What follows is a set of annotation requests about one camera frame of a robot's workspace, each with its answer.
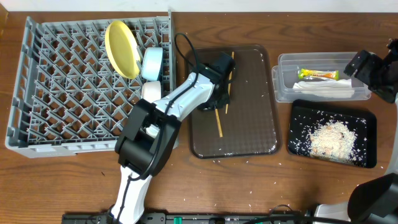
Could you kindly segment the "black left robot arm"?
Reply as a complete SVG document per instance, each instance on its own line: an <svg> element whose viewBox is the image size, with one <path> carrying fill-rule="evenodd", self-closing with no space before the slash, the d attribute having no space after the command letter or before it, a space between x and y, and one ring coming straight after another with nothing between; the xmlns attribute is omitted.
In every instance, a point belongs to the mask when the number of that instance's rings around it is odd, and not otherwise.
<svg viewBox="0 0 398 224"><path fill-rule="evenodd" d="M229 103L229 74L235 64L226 53L212 64L198 62L188 79L167 96L136 103L114 149L121 166L121 185L110 211L113 223L140 219L150 181L168 161L182 121L195 109L212 111Z"/></svg>

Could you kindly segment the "white round bowl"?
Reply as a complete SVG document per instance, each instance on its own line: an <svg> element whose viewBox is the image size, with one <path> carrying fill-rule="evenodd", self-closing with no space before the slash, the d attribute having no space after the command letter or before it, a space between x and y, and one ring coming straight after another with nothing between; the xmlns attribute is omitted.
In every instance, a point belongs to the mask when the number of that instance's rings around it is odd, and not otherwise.
<svg viewBox="0 0 398 224"><path fill-rule="evenodd" d="M142 99L153 103L162 97L160 81L146 82L142 86Z"/></svg>

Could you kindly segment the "black waste tray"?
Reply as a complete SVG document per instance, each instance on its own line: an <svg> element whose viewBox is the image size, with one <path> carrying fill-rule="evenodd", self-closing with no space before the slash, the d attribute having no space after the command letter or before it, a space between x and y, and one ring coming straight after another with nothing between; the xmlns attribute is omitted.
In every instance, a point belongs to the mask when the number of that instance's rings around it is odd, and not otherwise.
<svg viewBox="0 0 398 224"><path fill-rule="evenodd" d="M377 119L366 110L295 100L287 140L291 154L372 169Z"/></svg>

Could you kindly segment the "brown serving tray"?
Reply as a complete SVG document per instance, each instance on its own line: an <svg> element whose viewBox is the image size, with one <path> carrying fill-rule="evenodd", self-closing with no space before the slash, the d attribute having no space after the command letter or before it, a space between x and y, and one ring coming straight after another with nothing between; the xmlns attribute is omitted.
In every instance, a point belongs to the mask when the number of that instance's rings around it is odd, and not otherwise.
<svg viewBox="0 0 398 224"><path fill-rule="evenodd" d="M261 45L198 49L201 62L213 63L220 53L234 51L236 66L228 114L218 110L223 138L214 111L193 111L188 120L189 148L199 159L271 155L281 147L278 112L274 99L267 50Z"/></svg>

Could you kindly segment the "white plastic cup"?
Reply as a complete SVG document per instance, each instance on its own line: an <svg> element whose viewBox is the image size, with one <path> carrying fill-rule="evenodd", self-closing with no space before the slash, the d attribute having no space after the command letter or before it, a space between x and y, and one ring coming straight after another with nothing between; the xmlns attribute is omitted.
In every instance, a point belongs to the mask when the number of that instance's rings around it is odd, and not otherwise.
<svg viewBox="0 0 398 224"><path fill-rule="evenodd" d="M160 131L160 128L154 124L151 124L149 127L146 128L146 134L154 139L158 135L159 131Z"/></svg>

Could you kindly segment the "grey plastic dish rack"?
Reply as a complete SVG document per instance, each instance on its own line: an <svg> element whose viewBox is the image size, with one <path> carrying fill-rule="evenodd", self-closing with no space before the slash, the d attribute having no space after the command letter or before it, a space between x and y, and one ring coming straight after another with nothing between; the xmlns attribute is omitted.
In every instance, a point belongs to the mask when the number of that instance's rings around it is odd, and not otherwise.
<svg viewBox="0 0 398 224"><path fill-rule="evenodd" d="M29 158L111 151L145 80L127 79L105 49L109 19L25 21L5 145Z"/></svg>

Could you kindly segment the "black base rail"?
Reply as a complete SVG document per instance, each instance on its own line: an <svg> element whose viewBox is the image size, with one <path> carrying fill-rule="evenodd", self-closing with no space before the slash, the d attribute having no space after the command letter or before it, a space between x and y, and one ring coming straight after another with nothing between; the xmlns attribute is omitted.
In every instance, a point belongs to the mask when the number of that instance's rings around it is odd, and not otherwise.
<svg viewBox="0 0 398 224"><path fill-rule="evenodd" d="M294 213L266 216L248 215L167 215L164 213L145 213L137 224L278 224L278 223L344 223L344 220L301 216ZM62 224L117 224L117 220L108 213L64 214Z"/></svg>

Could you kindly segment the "wooden chopstick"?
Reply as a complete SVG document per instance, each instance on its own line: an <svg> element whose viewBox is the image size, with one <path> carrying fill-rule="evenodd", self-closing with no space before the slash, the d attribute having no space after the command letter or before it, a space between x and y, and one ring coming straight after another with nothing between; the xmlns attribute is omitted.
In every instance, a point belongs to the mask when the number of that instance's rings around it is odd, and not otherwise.
<svg viewBox="0 0 398 224"><path fill-rule="evenodd" d="M232 57L232 59L234 59L234 51L232 51L231 57ZM230 72L230 74L229 74L229 80L228 80L228 81L229 81L229 83L228 83L228 96L230 96L232 77L233 77L233 70L232 70L232 71ZM226 104L225 114L228 114L228 108L229 108L229 103Z"/></svg>
<svg viewBox="0 0 398 224"><path fill-rule="evenodd" d="M219 116L219 112L218 112L217 108L215 108L215 116L216 116L216 123L217 123L219 137L223 138L223 130L222 130L220 116Z"/></svg>

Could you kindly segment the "white crumpled napkin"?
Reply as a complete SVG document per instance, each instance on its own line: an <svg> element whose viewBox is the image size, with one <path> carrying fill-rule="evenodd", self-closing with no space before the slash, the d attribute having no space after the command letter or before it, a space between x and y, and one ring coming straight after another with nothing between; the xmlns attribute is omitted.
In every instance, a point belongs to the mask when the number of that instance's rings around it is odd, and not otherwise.
<svg viewBox="0 0 398 224"><path fill-rule="evenodd" d="M325 98L351 98L354 95L351 79L325 80L325 81L300 81L294 83L293 89L304 94Z"/></svg>

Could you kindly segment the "light blue bowl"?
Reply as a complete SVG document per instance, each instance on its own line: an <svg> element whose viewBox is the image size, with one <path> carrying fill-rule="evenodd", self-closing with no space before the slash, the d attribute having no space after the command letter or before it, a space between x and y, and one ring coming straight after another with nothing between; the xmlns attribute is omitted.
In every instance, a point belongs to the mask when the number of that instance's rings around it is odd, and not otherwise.
<svg viewBox="0 0 398 224"><path fill-rule="evenodd" d="M163 48L149 47L146 49L142 63L142 77L150 82L157 81L162 66L162 59Z"/></svg>

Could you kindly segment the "clear plastic waste bin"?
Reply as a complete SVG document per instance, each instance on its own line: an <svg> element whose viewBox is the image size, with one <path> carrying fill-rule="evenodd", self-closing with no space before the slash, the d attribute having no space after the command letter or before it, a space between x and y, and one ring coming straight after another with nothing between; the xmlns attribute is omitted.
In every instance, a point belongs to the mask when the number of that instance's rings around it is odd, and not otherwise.
<svg viewBox="0 0 398 224"><path fill-rule="evenodd" d="M279 103L295 100L361 101L371 97L368 86L344 73L354 52L316 52L281 54L272 68L275 99Z"/></svg>

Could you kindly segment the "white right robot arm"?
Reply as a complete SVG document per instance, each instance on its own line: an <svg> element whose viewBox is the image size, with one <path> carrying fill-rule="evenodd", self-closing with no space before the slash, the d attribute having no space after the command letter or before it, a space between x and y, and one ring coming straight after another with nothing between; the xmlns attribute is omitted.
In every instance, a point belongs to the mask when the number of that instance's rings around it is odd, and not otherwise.
<svg viewBox="0 0 398 224"><path fill-rule="evenodd" d="M397 39L389 40L384 58L362 50L345 67L388 103L397 104ZM386 173L358 185L347 202L316 206L310 223L397 223L397 136Z"/></svg>

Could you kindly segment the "yellow round plate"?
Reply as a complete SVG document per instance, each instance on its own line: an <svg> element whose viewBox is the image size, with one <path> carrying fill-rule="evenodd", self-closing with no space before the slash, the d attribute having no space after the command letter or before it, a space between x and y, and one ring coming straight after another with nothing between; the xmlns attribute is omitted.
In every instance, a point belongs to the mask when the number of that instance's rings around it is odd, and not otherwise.
<svg viewBox="0 0 398 224"><path fill-rule="evenodd" d="M138 45L131 30L123 21L113 21L106 28L105 48L112 67L120 76L135 79L141 62Z"/></svg>

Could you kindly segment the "yellow orange snack wrapper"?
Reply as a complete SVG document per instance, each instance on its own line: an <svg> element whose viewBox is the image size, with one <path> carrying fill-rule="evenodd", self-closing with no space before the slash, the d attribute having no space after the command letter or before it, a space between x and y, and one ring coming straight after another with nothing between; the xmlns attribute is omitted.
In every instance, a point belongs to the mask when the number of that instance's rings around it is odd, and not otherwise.
<svg viewBox="0 0 398 224"><path fill-rule="evenodd" d="M309 70L302 68L298 72L298 78L302 80L338 80L339 79L339 71L320 71L320 70Z"/></svg>

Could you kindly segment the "pile of rice waste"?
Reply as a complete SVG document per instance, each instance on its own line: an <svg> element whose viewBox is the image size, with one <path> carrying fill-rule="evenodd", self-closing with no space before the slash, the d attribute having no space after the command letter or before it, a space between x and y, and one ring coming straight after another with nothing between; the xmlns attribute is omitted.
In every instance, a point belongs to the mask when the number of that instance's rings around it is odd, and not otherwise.
<svg viewBox="0 0 398 224"><path fill-rule="evenodd" d="M352 163L357 134L343 122L329 122L309 134L310 157Z"/></svg>

